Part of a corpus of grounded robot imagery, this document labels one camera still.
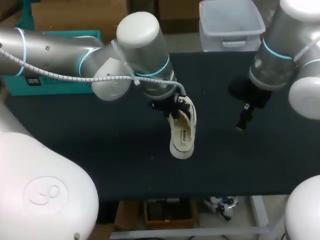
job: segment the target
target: floor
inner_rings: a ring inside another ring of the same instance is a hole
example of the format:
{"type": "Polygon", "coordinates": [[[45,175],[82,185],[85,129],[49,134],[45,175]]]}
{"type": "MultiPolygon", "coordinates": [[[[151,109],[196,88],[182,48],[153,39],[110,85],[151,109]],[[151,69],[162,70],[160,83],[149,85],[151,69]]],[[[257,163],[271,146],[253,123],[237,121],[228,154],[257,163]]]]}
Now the floor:
{"type": "MultiPolygon", "coordinates": [[[[266,28],[269,26],[275,8],[279,0],[253,0],[259,9],[264,20],[266,28]]],[[[168,51],[170,53],[192,53],[202,52],[201,41],[199,33],[185,33],[185,34],[170,34],[165,35],[168,51]]],[[[279,215],[284,212],[288,196],[264,196],[264,204],[267,210],[269,221],[272,224],[273,220],[279,218],[279,215]]],[[[251,212],[250,202],[247,198],[240,198],[239,205],[234,210],[234,217],[230,222],[224,221],[218,215],[212,215],[209,212],[201,213],[199,226],[201,228],[216,228],[216,227],[240,227],[252,226],[254,224],[253,213],[251,212]]],[[[274,240],[281,240],[284,233],[284,226],[280,226],[275,233],[274,240]]],[[[229,240],[256,240],[257,236],[227,236],[229,240]]],[[[174,238],[175,240],[186,240],[186,238],[174,238]]],[[[215,237],[195,237],[193,240],[226,240],[222,236],[215,237]]]]}

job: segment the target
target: white sneaker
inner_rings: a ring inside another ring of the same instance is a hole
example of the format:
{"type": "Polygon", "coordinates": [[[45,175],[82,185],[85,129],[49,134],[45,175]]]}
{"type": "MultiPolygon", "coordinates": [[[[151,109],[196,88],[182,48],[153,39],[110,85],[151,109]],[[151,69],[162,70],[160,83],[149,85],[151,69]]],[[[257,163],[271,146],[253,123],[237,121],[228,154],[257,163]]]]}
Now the white sneaker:
{"type": "Polygon", "coordinates": [[[178,101],[186,105],[186,109],[178,110],[179,118],[169,115],[171,127],[170,152],[177,159],[190,158],[194,152],[197,114],[189,97],[179,97],[178,101]]]}

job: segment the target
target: plastic container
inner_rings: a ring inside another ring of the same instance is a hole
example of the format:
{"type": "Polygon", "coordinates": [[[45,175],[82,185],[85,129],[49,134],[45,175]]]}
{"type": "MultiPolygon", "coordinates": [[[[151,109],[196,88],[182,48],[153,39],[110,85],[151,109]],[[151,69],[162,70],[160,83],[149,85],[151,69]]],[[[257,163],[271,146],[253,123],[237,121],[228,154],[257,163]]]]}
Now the plastic container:
{"type": "Polygon", "coordinates": [[[199,4],[205,52],[256,51],[266,26],[251,0],[205,0],[199,4]]]}

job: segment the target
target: table surface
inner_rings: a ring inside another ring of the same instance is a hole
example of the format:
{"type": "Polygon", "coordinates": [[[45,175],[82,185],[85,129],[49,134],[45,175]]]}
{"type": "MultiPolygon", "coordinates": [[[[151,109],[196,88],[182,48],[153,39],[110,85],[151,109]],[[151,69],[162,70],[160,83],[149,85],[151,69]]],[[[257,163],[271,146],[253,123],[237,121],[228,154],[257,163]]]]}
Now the table surface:
{"type": "Polygon", "coordinates": [[[320,174],[320,122],[288,102],[290,86],[235,129],[244,103],[228,94],[254,52],[176,53],[171,61],[197,111],[193,156],[175,159],[170,127],[131,85],[121,99],[93,94],[9,96],[6,104],[39,141],[80,165],[101,202],[190,196],[289,194],[320,174]]]}

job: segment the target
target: white cable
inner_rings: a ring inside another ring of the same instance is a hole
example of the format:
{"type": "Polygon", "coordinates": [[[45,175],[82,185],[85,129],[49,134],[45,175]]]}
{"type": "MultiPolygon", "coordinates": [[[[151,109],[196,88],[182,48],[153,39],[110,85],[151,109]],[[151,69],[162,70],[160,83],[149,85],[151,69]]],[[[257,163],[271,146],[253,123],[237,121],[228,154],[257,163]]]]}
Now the white cable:
{"type": "MultiPolygon", "coordinates": [[[[21,67],[24,67],[25,69],[28,69],[34,73],[37,73],[37,74],[40,74],[43,76],[47,76],[47,77],[50,77],[53,79],[63,80],[63,81],[92,83],[92,82],[105,82],[105,81],[114,81],[114,80],[133,80],[130,76],[77,77],[77,76],[60,75],[60,74],[56,74],[56,73],[53,73],[50,71],[40,69],[36,66],[30,65],[30,64],[26,63],[25,61],[22,61],[21,59],[4,51],[2,48],[0,48],[0,55],[7,57],[9,60],[13,61],[14,63],[16,63],[16,64],[20,65],[21,67]]],[[[148,77],[141,77],[141,76],[137,76],[136,79],[139,81],[142,81],[142,82],[148,82],[148,83],[154,83],[154,84],[175,85],[178,88],[180,88],[182,96],[187,95],[184,86],[177,81],[157,80],[157,79],[148,78],[148,77]]]]}
{"type": "Polygon", "coordinates": [[[312,42],[310,42],[307,46],[305,46],[294,58],[293,61],[297,62],[306,52],[309,51],[314,45],[316,45],[320,41],[320,36],[315,38],[312,42]]]}

